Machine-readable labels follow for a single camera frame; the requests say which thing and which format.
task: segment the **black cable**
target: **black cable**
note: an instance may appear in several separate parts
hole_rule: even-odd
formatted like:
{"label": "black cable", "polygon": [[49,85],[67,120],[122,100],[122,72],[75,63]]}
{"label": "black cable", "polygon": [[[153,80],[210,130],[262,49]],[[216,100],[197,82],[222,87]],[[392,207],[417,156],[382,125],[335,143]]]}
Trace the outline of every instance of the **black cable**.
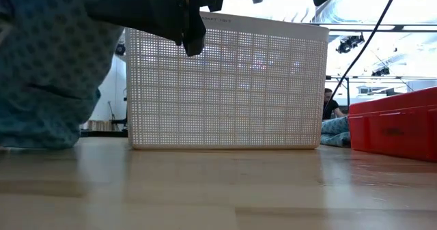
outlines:
{"label": "black cable", "polygon": [[373,36],[375,35],[376,31],[378,30],[378,27],[381,25],[382,20],[385,17],[385,14],[387,13],[387,11],[390,8],[390,5],[392,4],[393,0],[389,0],[389,2],[387,2],[387,5],[384,8],[384,11],[382,11],[381,13],[381,17],[380,19],[377,21],[375,28],[373,28],[373,31],[370,33],[369,39],[367,39],[366,43],[364,44],[363,48],[361,49],[361,51],[358,53],[358,55],[355,57],[354,61],[350,64],[350,66],[348,67],[348,69],[346,70],[346,72],[344,73],[344,75],[341,77],[339,84],[337,85],[337,87],[335,88],[332,96],[330,97],[329,101],[326,103],[326,107],[323,110],[323,114],[326,112],[326,110],[328,109],[328,105],[329,102],[331,102],[331,100],[334,98],[335,94],[337,93],[337,90],[341,87],[341,83],[343,82],[343,80],[346,78],[346,76],[348,75],[349,71],[352,69],[352,67],[354,67],[355,63],[359,60],[359,58],[361,57],[361,55],[364,53],[364,51],[366,50],[367,46],[369,45],[371,39],[373,38]]}

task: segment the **blue patterned fabric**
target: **blue patterned fabric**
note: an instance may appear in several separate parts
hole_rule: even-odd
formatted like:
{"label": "blue patterned fabric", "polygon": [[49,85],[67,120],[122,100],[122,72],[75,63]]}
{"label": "blue patterned fabric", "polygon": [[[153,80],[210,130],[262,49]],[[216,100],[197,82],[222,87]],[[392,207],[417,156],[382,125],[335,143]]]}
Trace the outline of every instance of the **blue patterned fabric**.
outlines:
{"label": "blue patterned fabric", "polygon": [[350,132],[348,117],[340,117],[322,122],[323,145],[350,147]]}
{"label": "blue patterned fabric", "polygon": [[86,1],[99,0],[10,0],[14,29],[0,45],[0,146],[77,142],[122,32],[88,18]]}

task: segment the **red storage container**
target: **red storage container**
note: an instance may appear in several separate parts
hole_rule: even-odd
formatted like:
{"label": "red storage container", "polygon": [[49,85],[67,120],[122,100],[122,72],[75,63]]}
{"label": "red storage container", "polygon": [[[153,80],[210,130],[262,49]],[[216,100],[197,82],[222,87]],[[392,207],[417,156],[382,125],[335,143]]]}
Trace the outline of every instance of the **red storage container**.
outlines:
{"label": "red storage container", "polygon": [[437,162],[437,87],[353,104],[352,149]]}

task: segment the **wire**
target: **wire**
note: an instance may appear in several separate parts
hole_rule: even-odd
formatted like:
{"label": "wire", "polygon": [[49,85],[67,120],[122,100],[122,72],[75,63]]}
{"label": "wire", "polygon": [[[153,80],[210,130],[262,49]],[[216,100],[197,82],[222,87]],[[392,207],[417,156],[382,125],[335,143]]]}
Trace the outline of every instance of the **wire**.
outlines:
{"label": "wire", "polygon": [[381,16],[379,18],[379,20],[377,21],[375,28],[373,28],[373,31],[370,33],[369,39],[367,39],[366,43],[364,44],[363,48],[361,49],[361,51],[358,53],[358,55],[355,57],[354,61],[350,64],[350,66],[348,67],[348,69],[346,70],[346,72],[344,73],[344,75],[341,77],[339,84],[336,86],[332,96],[330,97],[329,101],[326,103],[325,109],[323,110],[323,114],[326,112],[326,110],[328,109],[328,105],[329,103],[333,100],[335,94],[337,93],[337,90],[341,87],[341,83],[344,81],[344,79],[346,78],[346,76],[348,75],[349,71],[352,69],[352,67],[354,67],[355,63],[360,59],[361,55],[364,53],[364,51],[366,50],[367,46],[369,46],[369,43],[371,41],[371,39],[373,38],[373,36],[375,35],[376,31],[378,30],[378,27],[381,25],[382,20],[385,17],[385,14],[387,13],[387,11],[389,10],[391,4],[392,4],[393,0],[389,0],[387,2],[387,5],[385,6],[384,10],[381,13]]}
{"label": "wire", "polygon": [[383,60],[381,60],[381,58],[378,57],[378,55],[373,52],[372,50],[370,50],[375,57],[385,66],[387,67],[391,72],[393,72],[393,74],[395,75],[396,78],[398,78],[403,84],[405,84],[405,86],[407,86],[408,89],[410,89],[411,91],[414,91],[404,80],[402,80],[402,78],[400,78],[401,76],[396,75],[396,73],[394,73],[394,71],[390,68],[390,66],[386,63],[383,62]]}

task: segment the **white plastic basket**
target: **white plastic basket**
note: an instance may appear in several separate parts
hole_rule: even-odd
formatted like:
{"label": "white plastic basket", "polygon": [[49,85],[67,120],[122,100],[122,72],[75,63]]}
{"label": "white plastic basket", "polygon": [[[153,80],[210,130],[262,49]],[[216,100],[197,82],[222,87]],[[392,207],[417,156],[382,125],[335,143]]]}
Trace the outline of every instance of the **white plastic basket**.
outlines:
{"label": "white plastic basket", "polygon": [[328,29],[202,13],[202,54],[127,29],[129,139],[139,149],[313,149]]}

